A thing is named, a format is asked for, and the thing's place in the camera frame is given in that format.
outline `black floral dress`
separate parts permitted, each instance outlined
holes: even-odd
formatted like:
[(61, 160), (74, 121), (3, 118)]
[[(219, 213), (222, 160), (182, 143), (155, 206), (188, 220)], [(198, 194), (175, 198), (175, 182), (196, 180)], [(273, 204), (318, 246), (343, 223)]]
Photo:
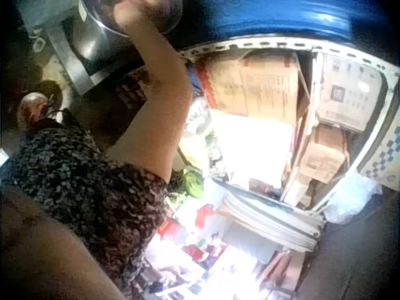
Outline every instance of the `black floral dress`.
[(72, 229), (121, 290), (164, 221), (166, 182), (110, 161), (77, 124), (40, 121), (0, 176), (1, 185), (18, 187)]

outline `skin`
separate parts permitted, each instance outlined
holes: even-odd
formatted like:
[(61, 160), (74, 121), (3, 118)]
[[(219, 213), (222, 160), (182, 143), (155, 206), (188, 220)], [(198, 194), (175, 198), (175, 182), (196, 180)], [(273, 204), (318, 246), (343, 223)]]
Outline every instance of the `skin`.
[(149, 73), (147, 101), (107, 155), (143, 167), (168, 182), (189, 112), (191, 83), (176, 51), (137, 9), (141, 5), (144, 1), (124, 1), (115, 7), (115, 15)]
[[(146, 104), (108, 155), (169, 181), (191, 85), (178, 54), (142, 13), (143, 4), (125, 0), (114, 9), (116, 22), (145, 62), (151, 84)], [(23, 299), (124, 299), (79, 238), (19, 191), (2, 191), (0, 213), (1, 280), (23, 293)]]

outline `hand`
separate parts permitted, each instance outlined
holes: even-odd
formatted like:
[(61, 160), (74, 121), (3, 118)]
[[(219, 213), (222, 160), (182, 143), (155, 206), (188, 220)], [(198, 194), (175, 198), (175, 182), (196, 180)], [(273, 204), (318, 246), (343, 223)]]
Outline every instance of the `hand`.
[(130, 29), (140, 20), (147, 19), (145, 0), (122, 0), (114, 6), (114, 18), (123, 31)]

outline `white plastic bag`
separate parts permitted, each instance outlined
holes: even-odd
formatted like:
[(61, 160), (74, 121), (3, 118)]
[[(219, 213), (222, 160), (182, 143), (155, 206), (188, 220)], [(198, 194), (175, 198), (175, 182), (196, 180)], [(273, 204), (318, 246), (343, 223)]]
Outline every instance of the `white plastic bag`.
[(354, 172), (329, 198), (329, 207), (324, 211), (326, 219), (337, 224), (350, 222), (351, 218), (364, 208), (373, 194), (382, 194), (381, 185)]

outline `red object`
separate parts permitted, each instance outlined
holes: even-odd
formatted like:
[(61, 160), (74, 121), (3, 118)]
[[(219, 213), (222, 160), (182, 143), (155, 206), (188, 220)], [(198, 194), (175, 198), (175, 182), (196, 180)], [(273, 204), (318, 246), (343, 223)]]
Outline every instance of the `red object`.
[(206, 216), (214, 215), (213, 208), (214, 208), (214, 206), (212, 204), (206, 204), (202, 208), (197, 210), (197, 217), (194, 222), (194, 225), (197, 228), (200, 228), (200, 229), (204, 228), (204, 224), (206, 222)]
[(178, 231), (179, 225), (175, 223), (174, 220), (167, 218), (167, 220), (160, 226), (157, 233), (160, 235), (161, 239), (165, 236), (173, 237)]
[(187, 245), (181, 248), (186, 254), (190, 255), (194, 261), (200, 261), (204, 252), (201, 251), (196, 245)]

